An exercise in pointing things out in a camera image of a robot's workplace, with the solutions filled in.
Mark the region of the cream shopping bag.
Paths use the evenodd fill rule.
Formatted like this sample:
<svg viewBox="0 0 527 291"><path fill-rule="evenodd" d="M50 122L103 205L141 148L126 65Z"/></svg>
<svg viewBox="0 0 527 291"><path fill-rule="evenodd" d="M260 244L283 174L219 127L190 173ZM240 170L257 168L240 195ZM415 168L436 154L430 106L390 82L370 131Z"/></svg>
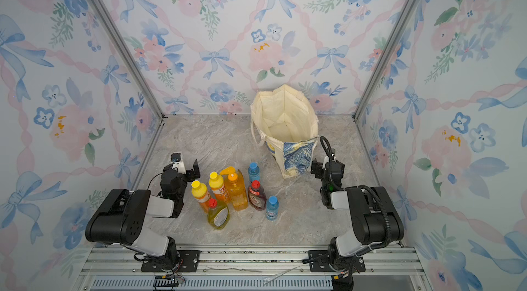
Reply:
<svg viewBox="0 0 527 291"><path fill-rule="evenodd" d="M258 92L251 104L251 134L271 152L284 179L310 171L318 117L303 92L286 84Z"/></svg>

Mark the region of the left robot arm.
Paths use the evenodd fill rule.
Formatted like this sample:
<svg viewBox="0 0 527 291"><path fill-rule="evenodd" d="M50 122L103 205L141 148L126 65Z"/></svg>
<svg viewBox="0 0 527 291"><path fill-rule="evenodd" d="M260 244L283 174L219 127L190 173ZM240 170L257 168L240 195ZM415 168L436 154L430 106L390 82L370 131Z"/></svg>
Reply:
<svg viewBox="0 0 527 291"><path fill-rule="evenodd" d="M197 161L187 170L179 152L171 154L171 163L163 168L161 191L113 189L88 222L85 237L89 242L119 244L134 252L144 273L175 273L187 260L176 241L144 226L145 219L178 218L184 207L189 183L200 178Z"/></svg>

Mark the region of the dark red Fairy bottle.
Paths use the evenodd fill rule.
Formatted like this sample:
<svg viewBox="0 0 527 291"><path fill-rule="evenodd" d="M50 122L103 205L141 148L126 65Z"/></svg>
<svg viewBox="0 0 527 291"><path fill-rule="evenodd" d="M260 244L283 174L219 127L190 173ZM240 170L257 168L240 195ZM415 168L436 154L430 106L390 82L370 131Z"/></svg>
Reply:
<svg viewBox="0 0 527 291"><path fill-rule="evenodd" d="M266 209L267 196L258 180L248 186L248 201L258 211Z"/></svg>

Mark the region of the blue bottle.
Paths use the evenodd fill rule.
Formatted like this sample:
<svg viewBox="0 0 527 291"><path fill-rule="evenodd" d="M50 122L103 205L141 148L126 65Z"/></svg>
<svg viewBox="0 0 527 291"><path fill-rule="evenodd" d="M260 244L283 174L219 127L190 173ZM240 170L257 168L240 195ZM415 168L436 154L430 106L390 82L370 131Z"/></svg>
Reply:
<svg viewBox="0 0 527 291"><path fill-rule="evenodd" d="M279 214L279 201L276 196L270 196L266 203L266 218L269 221L277 219Z"/></svg>
<svg viewBox="0 0 527 291"><path fill-rule="evenodd" d="M251 162L248 167L248 176L250 182L260 181L260 168L256 162Z"/></svg>

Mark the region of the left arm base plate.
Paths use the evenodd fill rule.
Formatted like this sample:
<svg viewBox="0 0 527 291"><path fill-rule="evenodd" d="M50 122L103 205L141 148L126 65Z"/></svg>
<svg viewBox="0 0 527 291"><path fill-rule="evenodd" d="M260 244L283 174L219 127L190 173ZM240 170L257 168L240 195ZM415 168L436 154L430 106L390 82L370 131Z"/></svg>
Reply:
<svg viewBox="0 0 527 291"><path fill-rule="evenodd" d="M195 273L200 262L199 250L176 250L167 255L141 259L142 273Z"/></svg>

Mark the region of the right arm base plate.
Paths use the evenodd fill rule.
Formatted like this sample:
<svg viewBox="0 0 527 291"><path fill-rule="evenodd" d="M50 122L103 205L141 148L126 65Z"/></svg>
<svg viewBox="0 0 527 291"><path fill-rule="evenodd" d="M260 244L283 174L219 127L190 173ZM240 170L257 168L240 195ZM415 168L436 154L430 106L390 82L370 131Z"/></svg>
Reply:
<svg viewBox="0 0 527 291"><path fill-rule="evenodd" d="M311 273L354 274L366 271L365 261L357 256L342 257L330 254L328 250L309 250L307 254L308 258L303 263L309 265Z"/></svg>

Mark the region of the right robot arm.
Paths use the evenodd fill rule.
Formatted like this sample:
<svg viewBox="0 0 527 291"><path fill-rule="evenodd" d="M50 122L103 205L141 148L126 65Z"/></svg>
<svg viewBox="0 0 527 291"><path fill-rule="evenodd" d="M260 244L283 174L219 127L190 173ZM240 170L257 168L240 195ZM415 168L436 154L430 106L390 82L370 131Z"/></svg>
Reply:
<svg viewBox="0 0 527 291"><path fill-rule="evenodd" d="M351 271L362 257L404 237L404 227L395 205L383 187L366 185L343 188L344 164L336 160L312 162L311 174L321 180L321 200L329 210L348 211L351 228L332 238L327 253L308 262L331 269Z"/></svg>

